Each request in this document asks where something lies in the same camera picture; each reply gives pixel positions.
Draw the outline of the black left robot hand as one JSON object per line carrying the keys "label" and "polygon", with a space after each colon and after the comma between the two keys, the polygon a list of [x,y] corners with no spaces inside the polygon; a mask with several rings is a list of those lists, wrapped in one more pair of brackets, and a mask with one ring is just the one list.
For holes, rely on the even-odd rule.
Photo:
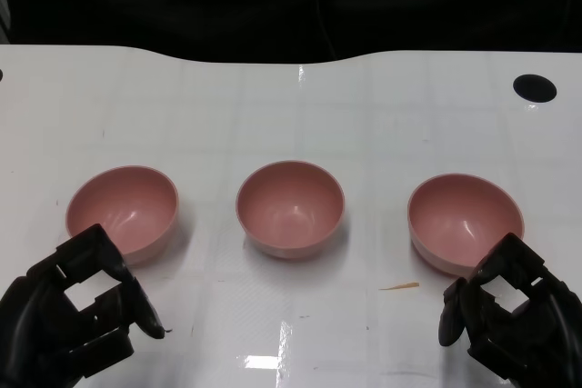
{"label": "black left robot hand", "polygon": [[[66,290],[99,272],[116,280],[79,310]],[[134,352],[132,324],[154,339],[166,329],[100,224],[60,244],[17,277],[1,299],[1,384],[73,387]]]}

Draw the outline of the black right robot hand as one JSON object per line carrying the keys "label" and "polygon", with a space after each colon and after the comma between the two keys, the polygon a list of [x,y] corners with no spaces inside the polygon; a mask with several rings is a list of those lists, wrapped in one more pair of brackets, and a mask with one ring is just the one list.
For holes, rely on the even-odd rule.
{"label": "black right robot hand", "polygon": [[[498,277],[527,297],[512,312],[483,287]],[[438,341],[450,346],[463,333],[468,354],[517,387],[581,384],[581,302],[515,234],[445,290]]]}

